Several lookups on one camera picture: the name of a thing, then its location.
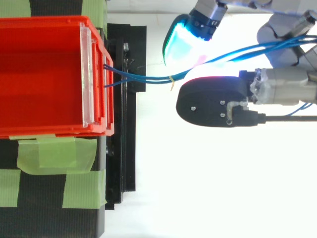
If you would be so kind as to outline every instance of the blue cable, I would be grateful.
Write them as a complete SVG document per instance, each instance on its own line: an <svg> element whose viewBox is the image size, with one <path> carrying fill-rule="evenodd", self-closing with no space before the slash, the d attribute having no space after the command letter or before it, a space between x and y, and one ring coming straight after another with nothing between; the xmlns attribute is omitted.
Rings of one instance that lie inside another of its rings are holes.
<svg viewBox="0 0 317 238"><path fill-rule="evenodd" d="M312 103L310 103L310 104L309 103L305 103L300 108L298 108L296 111L292 112L291 114L288 114L287 116L292 116L292 115L296 114L299 111L303 111L303 110L305 110L307 108L310 108L312 105L313 105Z"/></svg>
<svg viewBox="0 0 317 238"><path fill-rule="evenodd" d="M313 38L315 40L310 40L310 41L305 41L304 39L308 39L308 38ZM258 45L253 45L253 46L249 46L249 47L245 47L227 54L224 54L222 56L216 57L206 63L211 63L211 62L216 62L218 60L224 59L226 57L247 51L247 50L251 50L251 49L256 49L256 48L262 48L262 47L269 47L266 48L264 50L259 50L259 51L255 51L255 52L250 52L250 53L246 53L244 55L238 56L234 59L231 59L229 61L241 61L241 60L246 60L246 59L250 59L262 54L267 54L271 51L276 51L276 50L281 50L284 48L291 48L291 47L296 47L299 45L304 45L304 44L312 44L312 43L317 43L317 36L298 36L298 37L294 37L285 41L276 41L276 42L268 42L268 43L263 43L263 44L258 44ZM105 69L113 71L115 73L120 74L121 76L124 76L127 78L126 80L117 82L115 84L112 85L107 85L106 87L113 87L116 86L120 83L125 83L125 82L130 82L130 81L137 81L137 82L141 82L141 83L149 83L149 84L167 84L167 83L171 83L171 80L169 78L169 76L166 77L148 77L148 76L141 76L141 75L135 75L135 74L130 74L130 73L125 73L122 71L119 71L117 69L114 69L108 65L105 65ZM178 81L183 79L186 74L189 72L190 70L187 70L185 72L173 75L172 78L174 81Z"/></svg>

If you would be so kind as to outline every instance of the black metal bracket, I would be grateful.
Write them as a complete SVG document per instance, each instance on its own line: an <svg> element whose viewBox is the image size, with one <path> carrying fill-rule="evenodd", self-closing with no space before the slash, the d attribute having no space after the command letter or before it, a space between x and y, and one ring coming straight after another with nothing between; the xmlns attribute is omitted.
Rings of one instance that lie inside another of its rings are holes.
<svg viewBox="0 0 317 238"><path fill-rule="evenodd" d="M108 24L107 49L114 67L125 72L145 75L146 27ZM114 81L124 80L118 74ZM145 92L145 85L124 83L114 88L114 130L107 139L106 199L107 210L123 201L123 193L136 190L135 179L135 129L136 93Z"/></svg>

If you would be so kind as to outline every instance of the black and green striped surface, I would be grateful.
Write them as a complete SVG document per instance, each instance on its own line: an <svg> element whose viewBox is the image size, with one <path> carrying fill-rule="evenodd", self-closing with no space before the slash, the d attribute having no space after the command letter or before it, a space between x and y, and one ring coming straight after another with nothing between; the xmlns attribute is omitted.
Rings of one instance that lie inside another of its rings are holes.
<svg viewBox="0 0 317 238"><path fill-rule="evenodd" d="M97 151L92 167L96 172L106 169L105 137L98 138ZM18 170L17 155L17 141L0 140L0 178L1 170ZM0 207L0 237L99 238L105 229L105 206L63 208L66 178L21 172L16 207ZM1 188L4 192L5 184L0 184Z"/></svg>
<svg viewBox="0 0 317 238"><path fill-rule="evenodd" d="M106 35L106 0L0 0L0 17L62 15L89 16Z"/></svg>

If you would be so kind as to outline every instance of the white wall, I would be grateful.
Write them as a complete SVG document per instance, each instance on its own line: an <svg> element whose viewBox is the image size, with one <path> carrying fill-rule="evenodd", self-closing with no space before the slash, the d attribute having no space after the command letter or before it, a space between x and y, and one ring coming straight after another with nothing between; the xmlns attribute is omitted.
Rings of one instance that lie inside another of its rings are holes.
<svg viewBox="0 0 317 238"><path fill-rule="evenodd" d="M147 74L169 75L161 47L176 15L110 14L148 26ZM256 44L268 15L234 15L214 36L214 56ZM265 57L242 69L269 67ZM198 127L175 104L181 84L147 86L137 98L137 191L106 212L107 238L315 238L315 123ZM294 108L258 108L273 115ZM316 108L304 114L315 114Z"/></svg>
<svg viewBox="0 0 317 238"><path fill-rule="evenodd" d="M189 13L197 0L110 0L107 3L111 13ZM255 10L230 5L228 12L252 13Z"/></svg>

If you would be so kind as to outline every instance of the gray robot arm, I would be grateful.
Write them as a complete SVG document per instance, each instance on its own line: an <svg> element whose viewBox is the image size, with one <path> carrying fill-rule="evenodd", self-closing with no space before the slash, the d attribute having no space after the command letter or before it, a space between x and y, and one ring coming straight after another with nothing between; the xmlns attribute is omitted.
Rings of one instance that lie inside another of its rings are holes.
<svg viewBox="0 0 317 238"><path fill-rule="evenodd" d="M315 0L198 0L191 15L211 23L212 35L230 4L273 13L258 31L259 43L305 35L317 20ZM203 28L205 22L195 26ZM300 101L317 103L317 46L308 52L299 46L280 49L266 56L273 66L271 69L241 71L239 80L214 77L185 84L177 102L180 116L190 123L216 127L253 126L267 121L317 121L317 117L267 117L249 111L250 102L284 106Z"/></svg>

